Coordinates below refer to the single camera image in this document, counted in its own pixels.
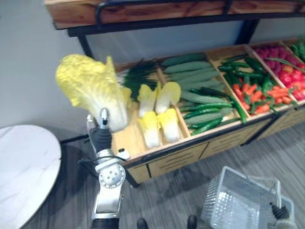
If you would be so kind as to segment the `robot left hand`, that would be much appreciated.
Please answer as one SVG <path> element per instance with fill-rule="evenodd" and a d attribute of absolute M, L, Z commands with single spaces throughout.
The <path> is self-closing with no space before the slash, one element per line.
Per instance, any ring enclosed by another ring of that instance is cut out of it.
<path fill-rule="evenodd" d="M 93 115 L 88 115 L 86 125 L 89 140 L 95 153 L 111 148 L 112 134 L 109 128 L 109 112 L 106 108 L 100 110 L 98 120 Z"/>

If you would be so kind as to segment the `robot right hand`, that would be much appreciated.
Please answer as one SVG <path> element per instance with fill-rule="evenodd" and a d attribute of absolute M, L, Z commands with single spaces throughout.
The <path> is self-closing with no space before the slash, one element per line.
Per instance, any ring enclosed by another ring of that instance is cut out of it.
<path fill-rule="evenodd" d="M 270 203 L 273 216 L 276 221 L 271 223 L 269 229 L 296 229 L 296 223 L 290 217 L 290 213 L 286 206 L 278 207 L 277 205 Z"/>

